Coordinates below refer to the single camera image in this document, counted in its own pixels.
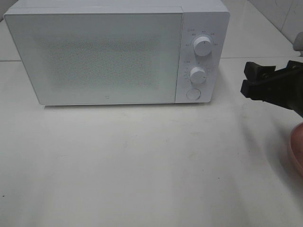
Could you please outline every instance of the pink bowl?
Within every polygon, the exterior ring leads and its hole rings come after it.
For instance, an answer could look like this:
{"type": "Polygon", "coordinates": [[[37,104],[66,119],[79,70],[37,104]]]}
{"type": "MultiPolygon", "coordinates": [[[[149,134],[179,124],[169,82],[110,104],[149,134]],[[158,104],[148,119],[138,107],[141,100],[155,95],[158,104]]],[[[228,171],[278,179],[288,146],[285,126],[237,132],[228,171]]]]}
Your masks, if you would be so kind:
{"type": "Polygon", "coordinates": [[[288,153],[295,168],[303,176],[303,123],[290,133],[288,153]]]}

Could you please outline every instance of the white knob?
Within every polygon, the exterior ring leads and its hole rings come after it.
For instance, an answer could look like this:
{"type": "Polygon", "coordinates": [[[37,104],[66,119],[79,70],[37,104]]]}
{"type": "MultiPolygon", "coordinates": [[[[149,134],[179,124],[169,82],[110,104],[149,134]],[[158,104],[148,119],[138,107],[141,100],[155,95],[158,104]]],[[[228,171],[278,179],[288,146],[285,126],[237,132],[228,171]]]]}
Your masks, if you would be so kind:
{"type": "Polygon", "coordinates": [[[194,41],[194,51],[198,56],[208,55],[213,48],[213,41],[210,37],[203,35],[195,39],[194,41]]]}
{"type": "Polygon", "coordinates": [[[206,80],[206,76],[206,70],[201,67],[195,67],[189,73],[190,81],[193,84],[202,84],[206,80]]]}

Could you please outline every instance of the perforated mesh screen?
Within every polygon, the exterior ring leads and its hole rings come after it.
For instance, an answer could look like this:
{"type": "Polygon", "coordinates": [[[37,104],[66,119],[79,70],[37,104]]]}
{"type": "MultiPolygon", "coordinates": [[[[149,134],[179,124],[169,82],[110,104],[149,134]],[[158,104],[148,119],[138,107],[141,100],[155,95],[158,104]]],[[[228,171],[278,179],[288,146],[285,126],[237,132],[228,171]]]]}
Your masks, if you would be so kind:
{"type": "Polygon", "coordinates": [[[181,20],[181,14],[7,17],[45,105],[174,102],[181,20]]]}

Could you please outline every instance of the white countertop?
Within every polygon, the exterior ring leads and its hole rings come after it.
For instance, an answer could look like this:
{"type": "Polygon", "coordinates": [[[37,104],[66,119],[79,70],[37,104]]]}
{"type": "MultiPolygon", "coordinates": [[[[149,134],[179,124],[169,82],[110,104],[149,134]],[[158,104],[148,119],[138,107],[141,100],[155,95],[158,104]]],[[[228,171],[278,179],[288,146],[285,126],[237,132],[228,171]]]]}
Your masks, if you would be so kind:
{"type": "Polygon", "coordinates": [[[209,104],[43,107],[22,63],[0,62],[0,226],[301,227],[303,179],[286,151],[302,118],[240,93],[247,61],[303,61],[267,25],[280,45],[221,59],[209,104]]]}

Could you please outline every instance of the round button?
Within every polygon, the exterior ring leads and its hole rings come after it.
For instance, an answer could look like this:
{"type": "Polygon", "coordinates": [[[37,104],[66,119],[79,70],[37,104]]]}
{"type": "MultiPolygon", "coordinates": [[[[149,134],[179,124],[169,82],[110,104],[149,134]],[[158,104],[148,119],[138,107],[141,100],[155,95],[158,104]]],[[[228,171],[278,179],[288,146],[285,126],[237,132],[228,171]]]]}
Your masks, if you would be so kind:
{"type": "Polygon", "coordinates": [[[206,80],[206,76],[206,70],[201,67],[195,67],[189,73],[189,79],[193,84],[202,84],[206,80]]]}
{"type": "Polygon", "coordinates": [[[194,51],[198,56],[208,55],[213,48],[213,41],[211,37],[206,35],[200,36],[194,41],[194,51]]]}
{"type": "Polygon", "coordinates": [[[201,91],[199,89],[191,89],[186,93],[187,98],[190,100],[198,100],[201,96],[201,91]]]}

